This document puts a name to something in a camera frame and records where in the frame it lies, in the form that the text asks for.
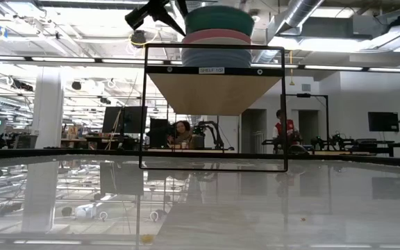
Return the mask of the thin black metal frame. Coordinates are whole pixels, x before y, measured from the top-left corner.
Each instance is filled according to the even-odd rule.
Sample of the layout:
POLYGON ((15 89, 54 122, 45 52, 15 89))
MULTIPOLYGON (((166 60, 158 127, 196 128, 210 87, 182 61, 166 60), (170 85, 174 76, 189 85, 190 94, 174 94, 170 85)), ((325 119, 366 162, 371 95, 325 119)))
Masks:
POLYGON ((326 148, 322 147, 324 151, 331 151, 331 144, 330 144, 330 126, 329 126, 329 98, 327 94, 309 94, 309 93, 297 93, 297 94, 282 94, 283 96, 288 97, 297 97, 297 98, 311 98, 311 97, 323 97, 325 99, 324 107, 326 109, 326 148))

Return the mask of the black wall monitor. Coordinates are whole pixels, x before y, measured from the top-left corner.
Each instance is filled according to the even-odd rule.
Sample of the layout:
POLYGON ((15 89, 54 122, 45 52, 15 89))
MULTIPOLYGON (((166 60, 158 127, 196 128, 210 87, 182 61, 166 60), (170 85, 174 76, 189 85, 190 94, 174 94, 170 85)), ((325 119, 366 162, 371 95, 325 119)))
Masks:
POLYGON ((368 112, 368 124, 371 132, 399 132, 397 112, 368 112))

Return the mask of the silver ventilation duct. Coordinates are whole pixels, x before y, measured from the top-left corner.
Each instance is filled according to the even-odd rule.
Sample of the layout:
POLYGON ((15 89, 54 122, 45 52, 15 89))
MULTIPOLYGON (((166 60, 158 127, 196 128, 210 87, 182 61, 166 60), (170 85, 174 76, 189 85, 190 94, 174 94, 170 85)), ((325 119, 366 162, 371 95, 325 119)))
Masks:
POLYGON ((297 50, 298 35, 301 34, 304 23, 324 1, 289 0, 286 10, 270 19, 266 30, 267 46, 297 50))

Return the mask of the large dark green bowl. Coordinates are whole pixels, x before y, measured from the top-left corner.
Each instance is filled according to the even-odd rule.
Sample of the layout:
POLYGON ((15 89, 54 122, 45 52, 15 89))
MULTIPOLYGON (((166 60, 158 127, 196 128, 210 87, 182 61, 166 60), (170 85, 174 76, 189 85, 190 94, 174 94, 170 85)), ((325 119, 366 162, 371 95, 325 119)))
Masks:
POLYGON ((228 29, 251 36, 253 27, 251 15, 230 6, 205 6, 189 12, 185 17, 187 34, 208 29, 228 29))

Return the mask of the black aluminium table frame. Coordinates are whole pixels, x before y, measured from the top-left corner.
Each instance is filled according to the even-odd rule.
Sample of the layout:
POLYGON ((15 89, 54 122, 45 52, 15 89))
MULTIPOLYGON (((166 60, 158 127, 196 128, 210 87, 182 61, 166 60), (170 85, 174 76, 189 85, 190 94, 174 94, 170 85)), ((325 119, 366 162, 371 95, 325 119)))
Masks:
POLYGON ((146 156, 146 157, 178 157, 178 158, 225 158, 225 159, 258 159, 258 160, 340 160, 357 163, 400 166, 400 158, 381 158, 359 155, 275 155, 252 153, 224 153, 199 151, 120 151, 89 149, 0 149, 0 158, 24 158, 38 156, 146 156))

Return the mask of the black background robot workstation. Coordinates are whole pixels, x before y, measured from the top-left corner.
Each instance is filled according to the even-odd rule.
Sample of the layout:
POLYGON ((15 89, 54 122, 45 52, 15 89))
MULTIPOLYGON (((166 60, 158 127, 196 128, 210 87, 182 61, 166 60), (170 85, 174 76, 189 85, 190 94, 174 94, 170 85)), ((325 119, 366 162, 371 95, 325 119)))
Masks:
MULTIPOLYGON (((400 120, 396 121, 397 126, 400 125, 400 120)), ((324 146, 333 147, 334 151, 345 152, 354 154, 360 152, 361 155, 369 153, 371 155, 387 154, 389 157, 394 157, 394 150, 400 148, 400 142, 388 141, 388 140, 376 140, 376 139, 346 139, 341 138, 340 134, 335 134, 328 141, 323 140, 320 136, 311 140, 311 146, 303 146, 305 149, 312 151, 315 154, 317 151, 316 146, 319 147, 320 151, 324 151, 324 146)))

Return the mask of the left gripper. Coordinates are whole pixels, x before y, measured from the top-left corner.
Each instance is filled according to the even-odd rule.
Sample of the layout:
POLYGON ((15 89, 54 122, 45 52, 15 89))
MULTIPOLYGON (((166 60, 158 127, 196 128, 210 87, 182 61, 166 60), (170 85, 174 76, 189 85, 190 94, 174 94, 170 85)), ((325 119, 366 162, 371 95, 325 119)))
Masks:
MULTIPOLYGON (((175 2, 182 16, 186 17, 188 14, 186 0, 175 0, 175 2)), ((154 21, 160 21, 174 29, 180 35, 185 36, 183 29, 166 11, 165 5, 168 3, 169 0, 149 0, 143 7, 134 8, 129 14, 124 16, 124 19, 133 30, 137 30, 143 25, 144 19, 150 16, 154 21)))

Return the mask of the seated person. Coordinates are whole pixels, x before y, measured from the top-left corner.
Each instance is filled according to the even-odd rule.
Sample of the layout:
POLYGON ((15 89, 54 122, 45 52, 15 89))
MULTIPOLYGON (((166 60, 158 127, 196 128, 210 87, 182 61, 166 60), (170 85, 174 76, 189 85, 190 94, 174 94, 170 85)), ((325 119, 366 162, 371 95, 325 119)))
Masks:
POLYGON ((196 149, 194 130, 187 121, 172 124, 171 134, 167 136, 167 146, 171 149, 196 149))

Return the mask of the long ceiling light strip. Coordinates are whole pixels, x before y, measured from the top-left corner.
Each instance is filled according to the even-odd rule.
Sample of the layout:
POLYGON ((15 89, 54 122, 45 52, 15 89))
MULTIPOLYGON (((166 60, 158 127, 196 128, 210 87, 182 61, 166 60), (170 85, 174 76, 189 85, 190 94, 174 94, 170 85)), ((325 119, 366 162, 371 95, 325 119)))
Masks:
MULTIPOLYGON (((0 56, 0 63, 18 63, 21 65, 64 65, 88 66, 96 65, 107 67, 138 66, 145 64, 140 59, 121 58, 67 58, 67 57, 42 57, 42 56, 0 56)), ((311 71, 341 71, 341 72, 368 72, 400 74, 400 67, 356 67, 339 65, 298 65, 285 64, 285 69, 311 70, 311 71)))

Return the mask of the white column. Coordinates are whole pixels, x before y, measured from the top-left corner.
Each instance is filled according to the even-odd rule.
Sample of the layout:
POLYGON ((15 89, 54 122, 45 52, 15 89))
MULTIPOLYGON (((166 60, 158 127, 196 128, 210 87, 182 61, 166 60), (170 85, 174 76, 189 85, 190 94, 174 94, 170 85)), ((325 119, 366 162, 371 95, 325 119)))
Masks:
POLYGON ((32 132, 36 149, 59 147, 62 134, 64 81, 61 68, 41 67, 35 83, 32 132))

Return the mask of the large pink bowl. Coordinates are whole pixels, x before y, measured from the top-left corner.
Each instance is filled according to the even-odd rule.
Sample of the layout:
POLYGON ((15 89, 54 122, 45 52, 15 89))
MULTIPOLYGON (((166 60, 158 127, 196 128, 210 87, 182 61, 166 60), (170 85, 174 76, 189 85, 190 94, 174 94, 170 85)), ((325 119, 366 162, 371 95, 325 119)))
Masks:
POLYGON ((251 38, 239 31, 214 28, 188 34, 183 38, 182 43, 250 45, 251 38))

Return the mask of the wooden shelf with black frame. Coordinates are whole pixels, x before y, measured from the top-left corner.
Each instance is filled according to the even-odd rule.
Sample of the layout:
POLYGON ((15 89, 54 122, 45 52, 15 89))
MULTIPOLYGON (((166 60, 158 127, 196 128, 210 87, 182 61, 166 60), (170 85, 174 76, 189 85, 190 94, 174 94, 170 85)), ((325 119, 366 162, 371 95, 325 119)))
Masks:
MULTIPOLYGON (((182 115, 216 115, 238 116, 266 91, 281 80, 281 110, 286 120, 285 100, 285 48, 260 45, 234 44, 147 44, 144 46, 144 75, 142 86, 142 106, 140 128, 144 127, 144 108, 147 93, 147 76, 159 89, 167 103, 175 113, 182 115), (179 49, 214 49, 214 50, 273 50, 281 52, 280 67, 255 66, 250 68, 235 67, 184 67, 163 63, 149 64, 149 50, 156 48, 179 49)), ((177 168, 144 167, 144 157, 184 157, 184 158, 236 158, 263 159, 268 155, 245 153, 177 153, 174 152, 143 152, 143 133, 140 134, 138 167, 143 170, 188 170, 177 168)))

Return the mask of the black desk monitor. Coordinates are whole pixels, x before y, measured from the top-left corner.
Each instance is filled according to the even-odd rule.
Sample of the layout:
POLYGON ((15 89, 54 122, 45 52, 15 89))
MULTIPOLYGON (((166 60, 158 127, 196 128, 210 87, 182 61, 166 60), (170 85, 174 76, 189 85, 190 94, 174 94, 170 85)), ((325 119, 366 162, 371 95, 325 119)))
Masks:
POLYGON ((149 146, 151 148, 165 148, 167 145, 167 133, 169 129, 169 122, 166 119, 150 120, 149 127, 149 146))
POLYGON ((145 131, 147 107, 124 106, 106 107, 103 119, 103 133, 143 133, 145 131))

